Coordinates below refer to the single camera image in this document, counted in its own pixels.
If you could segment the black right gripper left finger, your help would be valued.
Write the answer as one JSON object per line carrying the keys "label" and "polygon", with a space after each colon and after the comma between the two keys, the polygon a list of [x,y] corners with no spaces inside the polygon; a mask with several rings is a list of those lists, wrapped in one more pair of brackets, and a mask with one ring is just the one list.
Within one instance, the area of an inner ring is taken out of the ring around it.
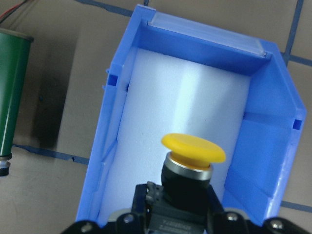
{"label": "black right gripper left finger", "polygon": [[139,184],[135,188],[132,207],[129,211],[112,213],[109,221],[100,226],[90,220],[73,223],[63,234],[146,234],[147,233],[147,184]]}

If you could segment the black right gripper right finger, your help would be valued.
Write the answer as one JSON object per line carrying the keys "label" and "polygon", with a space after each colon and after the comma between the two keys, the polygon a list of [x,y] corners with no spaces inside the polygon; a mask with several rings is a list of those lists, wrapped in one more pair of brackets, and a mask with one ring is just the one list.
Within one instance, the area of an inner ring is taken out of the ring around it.
{"label": "black right gripper right finger", "polygon": [[308,234],[293,222],[273,217],[256,225],[242,215],[241,210],[226,211],[214,189],[207,189],[207,233],[208,234]]}

